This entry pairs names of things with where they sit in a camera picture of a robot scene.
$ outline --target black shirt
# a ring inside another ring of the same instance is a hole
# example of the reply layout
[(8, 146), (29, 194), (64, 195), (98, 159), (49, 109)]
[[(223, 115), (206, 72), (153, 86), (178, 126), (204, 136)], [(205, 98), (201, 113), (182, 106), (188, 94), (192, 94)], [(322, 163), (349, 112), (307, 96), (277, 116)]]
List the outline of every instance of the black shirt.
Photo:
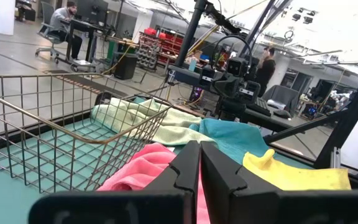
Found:
[(267, 83), (272, 77), (275, 69), (276, 69), (276, 63), (274, 62), (274, 60), (268, 59), (263, 62), (262, 68), (256, 71), (255, 82), (260, 84), (259, 97), (261, 97), (265, 93)]

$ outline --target man sitting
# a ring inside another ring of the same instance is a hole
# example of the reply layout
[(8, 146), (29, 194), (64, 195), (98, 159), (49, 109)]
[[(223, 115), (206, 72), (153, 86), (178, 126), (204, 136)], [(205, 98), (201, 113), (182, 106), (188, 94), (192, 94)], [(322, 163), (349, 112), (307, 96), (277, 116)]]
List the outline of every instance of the man sitting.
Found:
[[(74, 2), (68, 1), (67, 7), (56, 9), (52, 14), (50, 19), (50, 25), (53, 27), (51, 34), (59, 36), (61, 41), (68, 42), (68, 32), (69, 29), (67, 26), (64, 26), (60, 21), (70, 21), (71, 18), (77, 13), (77, 6)], [(78, 60), (78, 54), (81, 50), (82, 38), (77, 35), (73, 35), (71, 39), (71, 57), (74, 60)]]

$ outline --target light green towel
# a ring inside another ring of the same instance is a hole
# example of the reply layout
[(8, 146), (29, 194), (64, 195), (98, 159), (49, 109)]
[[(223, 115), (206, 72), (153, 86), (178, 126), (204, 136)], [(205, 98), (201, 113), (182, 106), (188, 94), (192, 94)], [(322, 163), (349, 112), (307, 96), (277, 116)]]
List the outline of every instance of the light green towel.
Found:
[[(95, 106), (92, 109), (91, 117), (114, 132), (119, 133), (166, 108), (167, 106), (157, 103), (153, 99), (137, 104), (111, 98), (109, 105)], [(201, 118), (170, 108), (152, 140), (166, 146), (187, 144), (191, 140), (198, 142), (213, 141), (211, 138), (188, 128), (191, 124), (200, 124), (200, 122)], [(145, 127), (149, 127), (147, 132), (154, 131), (152, 129), (154, 123), (148, 122), (145, 124)], [(144, 134), (146, 134), (144, 131), (140, 133), (134, 129), (129, 133), (129, 137), (136, 135), (135, 138), (140, 138), (144, 137)]]

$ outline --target teal towel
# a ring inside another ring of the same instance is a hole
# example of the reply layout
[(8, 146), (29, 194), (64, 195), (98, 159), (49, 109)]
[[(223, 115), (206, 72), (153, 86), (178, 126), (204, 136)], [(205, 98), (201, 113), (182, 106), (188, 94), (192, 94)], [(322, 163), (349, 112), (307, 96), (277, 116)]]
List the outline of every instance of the teal towel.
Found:
[[(215, 140), (219, 150), (239, 164), (242, 164), (246, 152), (262, 157), (269, 149), (259, 129), (248, 124), (206, 118), (199, 126), (192, 124), (189, 128)], [(310, 169), (309, 166), (277, 153), (274, 158), (289, 166)]]

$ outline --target office chair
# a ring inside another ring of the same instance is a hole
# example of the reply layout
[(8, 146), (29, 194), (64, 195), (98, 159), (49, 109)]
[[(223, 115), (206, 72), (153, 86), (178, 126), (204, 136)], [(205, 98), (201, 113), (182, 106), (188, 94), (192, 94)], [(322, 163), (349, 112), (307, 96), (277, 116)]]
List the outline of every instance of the office chair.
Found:
[(41, 2), (41, 3), (42, 3), (42, 13), (44, 14), (44, 22), (42, 23), (42, 27), (37, 34), (49, 40), (52, 43), (52, 46), (38, 48), (35, 51), (35, 56), (37, 57), (39, 52), (50, 52), (50, 56), (53, 56), (54, 54), (56, 56), (59, 56), (59, 54), (62, 53), (55, 49), (55, 44), (61, 44), (63, 41), (60, 40), (59, 36), (49, 33), (53, 29), (53, 27), (50, 25), (50, 19), (52, 18), (52, 14), (55, 11), (55, 9), (53, 8), (53, 6), (51, 6), (46, 2)]

